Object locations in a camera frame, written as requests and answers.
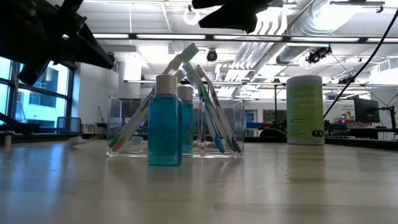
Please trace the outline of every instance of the glass wall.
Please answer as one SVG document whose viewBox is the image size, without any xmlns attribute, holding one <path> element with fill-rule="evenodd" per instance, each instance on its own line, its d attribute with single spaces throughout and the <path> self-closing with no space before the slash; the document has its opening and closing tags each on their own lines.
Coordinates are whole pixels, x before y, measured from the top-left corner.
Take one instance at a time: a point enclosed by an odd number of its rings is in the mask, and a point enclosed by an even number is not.
<svg viewBox="0 0 398 224">
<path fill-rule="evenodd" d="M 73 70 L 50 62 L 33 86 L 19 80 L 17 89 L 10 78 L 12 69 L 20 72 L 24 65 L 0 58 L 0 112 L 21 122 L 38 124 L 46 132 L 55 130 L 58 117 L 70 116 L 72 91 L 68 89 L 73 80 Z"/>
</svg>

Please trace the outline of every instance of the green label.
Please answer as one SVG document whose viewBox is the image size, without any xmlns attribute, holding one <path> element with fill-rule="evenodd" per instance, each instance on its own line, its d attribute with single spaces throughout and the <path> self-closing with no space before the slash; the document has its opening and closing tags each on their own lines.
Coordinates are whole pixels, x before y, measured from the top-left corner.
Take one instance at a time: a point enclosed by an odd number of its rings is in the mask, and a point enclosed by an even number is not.
<svg viewBox="0 0 398 224">
<path fill-rule="evenodd" d="M 323 98 L 320 85 L 297 85 L 287 89 L 287 137 L 323 140 Z"/>
</svg>

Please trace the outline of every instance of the window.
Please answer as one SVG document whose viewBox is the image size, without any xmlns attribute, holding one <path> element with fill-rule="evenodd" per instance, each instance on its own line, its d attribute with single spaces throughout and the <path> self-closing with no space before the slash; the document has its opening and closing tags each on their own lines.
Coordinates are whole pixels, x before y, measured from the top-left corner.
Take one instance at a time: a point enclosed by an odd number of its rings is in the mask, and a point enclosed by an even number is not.
<svg viewBox="0 0 398 224">
<path fill-rule="evenodd" d="M 6 114 L 8 86 L 0 84 L 0 113 Z"/>
<path fill-rule="evenodd" d="M 66 95 L 68 87 L 68 73 L 69 71 L 67 67 L 60 64 L 54 65 L 53 62 L 50 62 L 49 66 L 33 86 Z"/>
<path fill-rule="evenodd" d="M 56 128 L 58 117 L 65 116 L 65 103 L 65 99 L 20 88 L 15 119 L 41 128 Z"/>
<path fill-rule="evenodd" d="M 0 57 L 0 78 L 10 79 L 11 61 Z"/>
</svg>

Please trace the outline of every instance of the security camera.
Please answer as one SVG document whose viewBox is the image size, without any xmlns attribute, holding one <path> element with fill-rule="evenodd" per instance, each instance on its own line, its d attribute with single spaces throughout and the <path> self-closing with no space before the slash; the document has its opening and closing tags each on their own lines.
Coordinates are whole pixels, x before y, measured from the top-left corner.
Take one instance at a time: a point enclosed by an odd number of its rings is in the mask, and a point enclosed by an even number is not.
<svg viewBox="0 0 398 224">
<path fill-rule="evenodd" d="M 217 53 L 215 49 L 210 49 L 207 53 L 207 61 L 208 62 L 215 62 L 217 60 Z"/>
</svg>

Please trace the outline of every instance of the computer monitor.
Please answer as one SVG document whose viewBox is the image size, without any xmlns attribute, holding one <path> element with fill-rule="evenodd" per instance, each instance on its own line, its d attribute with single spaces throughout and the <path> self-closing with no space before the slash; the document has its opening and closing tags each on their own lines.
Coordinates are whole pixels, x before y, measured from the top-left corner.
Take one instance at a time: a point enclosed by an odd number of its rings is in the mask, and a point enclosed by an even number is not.
<svg viewBox="0 0 398 224">
<path fill-rule="evenodd" d="M 355 121 L 380 123 L 379 102 L 355 98 L 354 109 Z"/>
</svg>

